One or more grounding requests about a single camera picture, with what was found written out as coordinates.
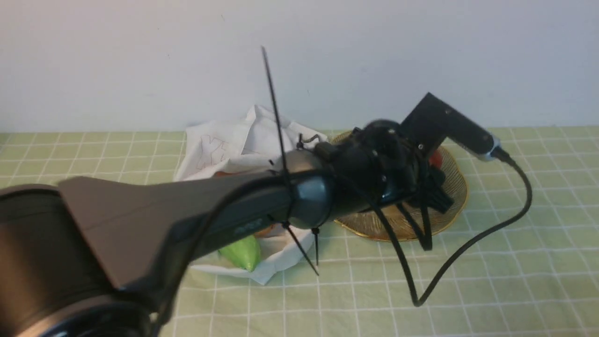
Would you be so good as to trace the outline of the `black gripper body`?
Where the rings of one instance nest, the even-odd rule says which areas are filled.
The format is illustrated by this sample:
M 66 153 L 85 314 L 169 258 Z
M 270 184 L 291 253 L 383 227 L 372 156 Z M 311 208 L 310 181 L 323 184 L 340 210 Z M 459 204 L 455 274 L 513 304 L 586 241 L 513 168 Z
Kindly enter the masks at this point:
M 338 143 L 321 142 L 313 152 L 332 176 L 329 220 L 417 196 L 430 167 L 406 130 L 387 120 L 357 128 Z

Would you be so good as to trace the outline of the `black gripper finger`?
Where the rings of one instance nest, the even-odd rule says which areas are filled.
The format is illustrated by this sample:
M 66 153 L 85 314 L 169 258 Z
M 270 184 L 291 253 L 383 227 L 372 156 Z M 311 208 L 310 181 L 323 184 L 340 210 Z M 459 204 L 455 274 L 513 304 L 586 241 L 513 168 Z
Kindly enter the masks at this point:
M 446 176 L 440 168 L 430 166 L 418 183 L 417 207 L 431 208 L 438 213 L 447 213 L 454 199 L 443 190 Z

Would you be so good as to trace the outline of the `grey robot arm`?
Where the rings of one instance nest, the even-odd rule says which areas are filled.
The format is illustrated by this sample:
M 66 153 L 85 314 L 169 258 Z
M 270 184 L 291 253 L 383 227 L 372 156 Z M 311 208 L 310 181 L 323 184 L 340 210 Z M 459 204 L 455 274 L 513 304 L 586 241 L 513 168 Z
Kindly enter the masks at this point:
M 1 335 L 155 337 L 190 262 L 271 224 L 313 230 L 421 197 L 447 137 L 431 122 L 379 120 L 257 173 L 4 188 Z

